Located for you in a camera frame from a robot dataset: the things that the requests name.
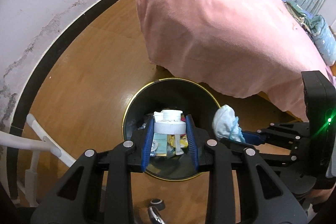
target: floor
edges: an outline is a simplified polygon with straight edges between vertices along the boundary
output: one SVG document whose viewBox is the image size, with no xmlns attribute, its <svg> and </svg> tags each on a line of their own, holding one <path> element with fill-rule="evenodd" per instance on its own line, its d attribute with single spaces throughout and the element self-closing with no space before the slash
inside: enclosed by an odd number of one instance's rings
<svg viewBox="0 0 336 224">
<path fill-rule="evenodd" d="M 73 157 L 86 149 L 110 150 L 123 141 L 122 119 L 132 96 L 145 84 L 171 74 L 157 70 L 147 58 L 138 25 L 135 0 L 120 0 L 92 22 L 67 48 L 39 90 L 31 107 L 48 134 Z M 221 105 L 228 104 L 245 130 L 267 127 L 291 118 L 255 95 L 237 99 L 215 92 Z M 26 125 L 23 136 L 37 139 Z M 271 146 L 263 151 L 288 153 Z M 21 150 L 18 175 L 24 181 L 31 153 Z M 49 153 L 41 153 L 38 165 L 38 199 L 42 199 L 67 167 Z M 184 182 L 167 182 L 146 174 L 132 174 L 135 211 L 149 223 L 146 207 L 151 198 L 166 203 L 167 223 L 204 223 L 208 174 Z M 239 221 L 237 204 L 236 220 Z"/>
</svg>

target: light blue packaging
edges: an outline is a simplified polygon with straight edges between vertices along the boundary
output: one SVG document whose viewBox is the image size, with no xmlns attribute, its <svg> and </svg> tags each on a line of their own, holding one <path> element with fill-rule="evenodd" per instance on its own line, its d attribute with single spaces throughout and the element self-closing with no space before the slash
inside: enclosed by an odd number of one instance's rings
<svg viewBox="0 0 336 224">
<path fill-rule="evenodd" d="M 157 141 L 158 147 L 155 151 L 156 156 L 167 156 L 167 135 L 154 133 L 154 141 Z"/>
</svg>

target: pink blanket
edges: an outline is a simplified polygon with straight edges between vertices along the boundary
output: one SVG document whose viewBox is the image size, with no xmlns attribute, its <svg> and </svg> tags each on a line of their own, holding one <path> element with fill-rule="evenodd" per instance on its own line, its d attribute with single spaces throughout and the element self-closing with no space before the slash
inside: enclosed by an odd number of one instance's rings
<svg viewBox="0 0 336 224">
<path fill-rule="evenodd" d="M 281 0 L 136 0 L 153 64 L 307 120 L 301 71 L 327 67 Z"/>
</svg>

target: yellow rim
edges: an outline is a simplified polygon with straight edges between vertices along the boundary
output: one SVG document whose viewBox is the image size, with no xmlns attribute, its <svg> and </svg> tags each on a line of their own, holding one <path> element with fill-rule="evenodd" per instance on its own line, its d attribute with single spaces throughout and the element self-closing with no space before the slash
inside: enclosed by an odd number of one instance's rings
<svg viewBox="0 0 336 224">
<path fill-rule="evenodd" d="M 138 95 L 141 91 L 143 91 L 143 90 L 144 90 L 145 88 L 147 88 L 148 86 L 150 86 L 150 85 L 152 85 L 152 84 L 154 84 L 154 83 L 160 82 L 160 81 L 164 81 L 164 80 L 182 80 L 182 81 L 186 81 L 186 82 L 192 83 L 192 84 L 194 84 L 194 85 L 200 87 L 200 88 L 201 88 L 202 90 L 204 90 L 206 93 L 208 93 L 208 94 L 211 96 L 211 98 L 214 100 L 214 102 L 216 103 L 216 105 L 218 106 L 218 108 L 221 107 L 220 104 L 218 103 L 218 101 L 216 100 L 216 98 L 215 98 L 215 97 L 214 97 L 214 96 L 213 96 L 213 95 L 212 95 L 212 94 L 211 94 L 205 87 L 203 87 L 203 86 L 201 86 L 200 84 L 197 84 L 197 83 L 195 83 L 195 82 L 193 82 L 193 81 L 190 81 L 190 80 L 187 80 L 187 79 L 183 79 L 183 78 L 174 78 L 174 77 L 170 77 L 170 78 L 163 78 L 163 79 L 159 79 L 159 80 L 150 82 L 150 83 L 148 83 L 147 85 L 144 85 L 142 88 L 140 88 L 140 89 L 137 91 L 137 93 L 134 94 L 134 96 L 132 97 L 132 99 L 130 100 L 130 102 L 128 103 L 128 105 L 127 105 L 127 107 L 126 107 L 126 110 L 125 110 L 125 113 L 124 113 L 124 117 L 123 117 L 123 124 L 122 124 L 122 128 L 121 128 L 121 134 L 122 134 L 122 138 L 123 138 L 123 140 L 125 140 L 125 139 L 124 139 L 124 122 L 125 122 L 125 119 L 126 119 L 126 114 L 127 114 L 127 112 L 128 112 L 128 109 L 131 107 L 131 104 L 132 104 L 132 102 L 134 101 L 134 99 L 137 97 L 137 95 Z M 178 181 L 186 181 L 186 180 L 190 180 L 190 179 L 193 179 L 193 178 L 198 177 L 199 175 L 203 174 L 203 173 L 198 173 L 198 174 L 193 175 L 193 176 L 191 176 L 191 177 L 189 177 L 189 178 L 172 180 L 172 179 L 164 179 L 164 178 L 160 178 L 160 177 L 158 177 L 158 176 L 156 176 L 156 175 L 154 175 L 154 174 L 152 174 L 152 173 L 150 173 L 150 172 L 148 172 L 148 171 L 145 171 L 145 173 L 146 173 L 147 175 L 150 175 L 151 177 L 154 177 L 154 178 L 159 179 L 159 180 L 163 180 L 163 181 L 176 181 L 176 182 L 178 182 Z"/>
</svg>

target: person's skin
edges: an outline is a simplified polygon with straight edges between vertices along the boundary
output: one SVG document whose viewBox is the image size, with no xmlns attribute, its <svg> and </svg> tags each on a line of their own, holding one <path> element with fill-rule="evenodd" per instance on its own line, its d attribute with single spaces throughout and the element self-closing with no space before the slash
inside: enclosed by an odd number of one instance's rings
<svg viewBox="0 0 336 224">
<path fill-rule="evenodd" d="M 332 189 L 329 190 L 311 190 L 310 193 L 307 195 L 307 198 L 313 198 L 313 201 L 311 204 L 319 204 L 322 202 L 326 202 L 328 198 L 330 197 L 331 193 L 335 189 L 336 184 Z"/>
</svg>

